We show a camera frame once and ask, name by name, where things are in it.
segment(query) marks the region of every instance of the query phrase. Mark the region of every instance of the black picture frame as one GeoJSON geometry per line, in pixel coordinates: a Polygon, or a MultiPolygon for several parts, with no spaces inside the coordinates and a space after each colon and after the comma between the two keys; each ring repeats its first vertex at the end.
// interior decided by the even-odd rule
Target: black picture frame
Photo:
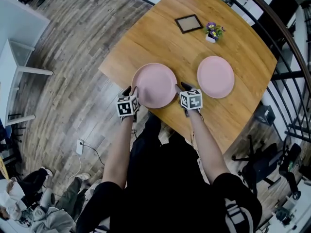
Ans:
{"type": "Polygon", "coordinates": [[[199,18],[198,18],[195,14],[194,14],[194,15],[185,16],[185,17],[181,17],[181,18],[177,18],[177,19],[175,19],[175,22],[176,22],[177,26],[179,27],[181,33],[188,33],[188,32],[191,32],[191,31],[194,31],[194,30],[198,30],[198,29],[202,29],[202,28],[203,28],[202,23],[200,22],[199,18]],[[185,18],[189,18],[189,17],[195,17],[195,19],[196,19],[196,20],[198,21],[198,23],[200,24],[200,27],[197,27],[197,28],[193,28],[193,29],[189,29],[189,30],[184,31],[184,30],[182,29],[182,27],[180,26],[180,24],[179,24],[179,20],[185,19],[185,18]]]}

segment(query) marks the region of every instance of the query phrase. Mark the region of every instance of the black pants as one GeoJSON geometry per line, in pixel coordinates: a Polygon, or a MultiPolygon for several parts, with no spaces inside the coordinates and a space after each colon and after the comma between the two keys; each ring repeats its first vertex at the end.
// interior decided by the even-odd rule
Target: black pants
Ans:
{"type": "Polygon", "coordinates": [[[31,193],[22,197],[22,202],[26,205],[27,208],[32,206],[34,203],[39,202],[42,197],[43,192],[40,193],[31,193]]]}
{"type": "Polygon", "coordinates": [[[46,172],[46,170],[40,168],[39,170],[32,172],[22,181],[18,181],[17,183],[20,185],[21,189],[27,196],[40,190],[43,183],[45,182],[45,178],[47,175],[48,173],[46,172]]]}
{"type": "Polygon", "coordinates": [[[128,186],[144,184],[148,179],[145,173],[156,172],[160,176],[162,169],[173,177],[181,166],[187,168],[187,177],[183,177],[184,179],[205,184],[197,163],[199,156],[194,148],[177,132],[169,138],[168,144],[161,145],[158,139],[160,130],[161,120],[151,115],[143,132],[133,143],[127,172],[128,186]],[[165,168],[150,170],[151,166],[156,166],[155,162],[161,163],[165,168]]]}

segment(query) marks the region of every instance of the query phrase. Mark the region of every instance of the white desk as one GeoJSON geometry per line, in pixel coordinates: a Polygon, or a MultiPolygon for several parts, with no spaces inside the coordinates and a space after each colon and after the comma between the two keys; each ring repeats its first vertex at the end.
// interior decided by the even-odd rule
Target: white desk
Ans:
{"type": "Polygon", "coordinates": [[[26,67],[30,54],[35,49],[17,42],[7,40],[0,55],[0,119],[4,127],[35,119],[35,115],[9,120],[9,109],[20,72],[53,75],[52,71],[26,67]]]}

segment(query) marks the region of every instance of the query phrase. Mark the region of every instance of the small potted plant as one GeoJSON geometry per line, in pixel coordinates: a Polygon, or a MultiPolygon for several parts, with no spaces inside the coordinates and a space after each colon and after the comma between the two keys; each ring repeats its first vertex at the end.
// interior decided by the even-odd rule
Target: small potted plant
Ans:
{"type": "Polygon", "coordinates": [[[205,29],[206,40],[212,43],[215,43],[223,36],[225,30],[222,26],[216,25],[215,22],[209,22],[205,29]]]}

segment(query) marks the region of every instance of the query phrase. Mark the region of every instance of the wooden floor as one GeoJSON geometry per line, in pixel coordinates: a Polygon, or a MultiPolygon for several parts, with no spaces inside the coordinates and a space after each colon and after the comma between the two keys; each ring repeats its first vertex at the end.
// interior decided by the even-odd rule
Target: wooden floor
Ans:
{"type": "MultiPolygon", "coordinates": [[[[23,76],[17,94],[16,113],[35,113],[36,119],[25,123],[27,129],[20,146],[23,173],[45,166],[54,177],[47,182],[56,194],[62,194],[71,175],[79,170],[75,153],[77,140],[98,150],[103,162],[111,147],[120,119],[115,100],[120,88],[98,71],[98,66],[121,36],[150,9],[140,0],[46,0],[39,13],[51,20],[42,35],[30,66],[52,70],[54,75],[23,76]]],[[[138,123],[139,134],[147,120],[142,108],[138,123]]],[[[160,140],[167,141],[169,127],[163,125],[160,140]]],[[[249,151],[247,135],[254,136],[255,146],[260,140],[267,145],[280,140],[273,127],[250,120],[240,137],[225,154],[229,169],[237,173],[243,163],[231,161],[231,155],[245,156],[249,151]]],[[[84,147],[81,172],[100,177],[103,165],[93,150],[84,147]]],[[[272,180],[279,177],[275,172],[272,180]]],[[[269,218],[277,200],[289,193],[285,179],[272,190],[258,184],[259,200],[263,205],[262,221],[269,218]]]]}

